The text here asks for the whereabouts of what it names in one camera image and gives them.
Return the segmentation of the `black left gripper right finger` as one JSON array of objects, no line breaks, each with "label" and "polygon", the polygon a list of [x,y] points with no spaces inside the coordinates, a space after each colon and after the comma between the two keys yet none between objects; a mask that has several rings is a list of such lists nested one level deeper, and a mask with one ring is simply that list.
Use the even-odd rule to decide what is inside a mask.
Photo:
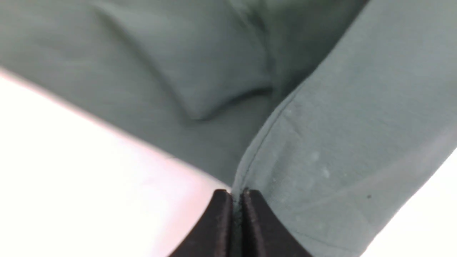
[{"label": "black left gripper right finger", "polygon": [[311,257],[273,213],[258,190],[245,189],[242,203],[243,257]]}]

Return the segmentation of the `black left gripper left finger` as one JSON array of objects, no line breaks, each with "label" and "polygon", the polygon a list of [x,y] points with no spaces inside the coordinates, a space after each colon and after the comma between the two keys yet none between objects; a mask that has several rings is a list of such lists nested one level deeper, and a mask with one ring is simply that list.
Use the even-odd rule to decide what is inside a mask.
[{"label": "black left gripper left finger", "polygon": [[214,191],[203,215],[170,254],[171,257],[228,257],[233,200],[225,189]]}]

